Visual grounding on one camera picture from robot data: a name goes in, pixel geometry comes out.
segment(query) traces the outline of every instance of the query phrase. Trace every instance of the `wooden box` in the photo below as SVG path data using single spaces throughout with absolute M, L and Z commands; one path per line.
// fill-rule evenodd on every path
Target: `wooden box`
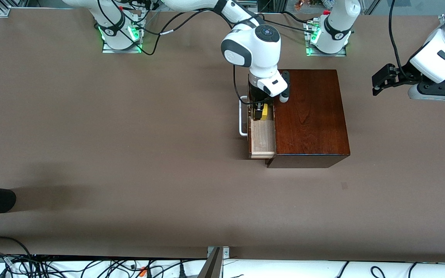
M 287 71 L 288 102 L 276 98 L 268 120 L 249 115 L 250 158 L 266 159 L 269 168 L 331 167 L 350 155 L 337 72 Z

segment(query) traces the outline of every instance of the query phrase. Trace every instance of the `white handle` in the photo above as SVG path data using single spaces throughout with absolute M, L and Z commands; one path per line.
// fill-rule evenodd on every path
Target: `white handle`
M 246 95 L 242 95 L 241 97 L 240 97 L 240 99 L 241 100 L 243 100 L 243 99 L 246 99 L 246 100 L 248 100 L 248 97 L 246 96 Z M 238 116 L 239 116 L 239 121 L 238 121 L 238 123 L 239 123 L 239 127 L 238 127 L 238 130 L 240 131 L 240 135 L 241 136 L 243 136 L 243 137 L 247 137 L 248 136 L 248 133 L 244 133 L 243 132 L 243 130 L 241 129 L 242 128 L 242 122 L 241 122 L 241 102 L 240 102 L 240 100 L 238 100 L 238 103 L 240 104 L 240 113 L 238 113 Z

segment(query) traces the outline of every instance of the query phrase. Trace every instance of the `tabletop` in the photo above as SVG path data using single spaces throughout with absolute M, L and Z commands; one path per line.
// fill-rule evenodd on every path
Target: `tabletop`
M 39 254 L 203 257 L 226 245 L 240 258 L 445 261 L 445 102 L 410 100 L 407 86 L 372 96 L 371 76 L 395 61 L 387 22 L 360 16 L 345 58 L 308 57 L 302 32 L 277 27 L 279 68 L 337 70 L 351 156 L 267 169 L 238 134 L 216 14 L 147 56 L 102 54 L 85 9 L 12 10 L 0 19 L 0 188 L 19 199 L 0 236 Z M 436 26 L 395 17 L 401 61 Z

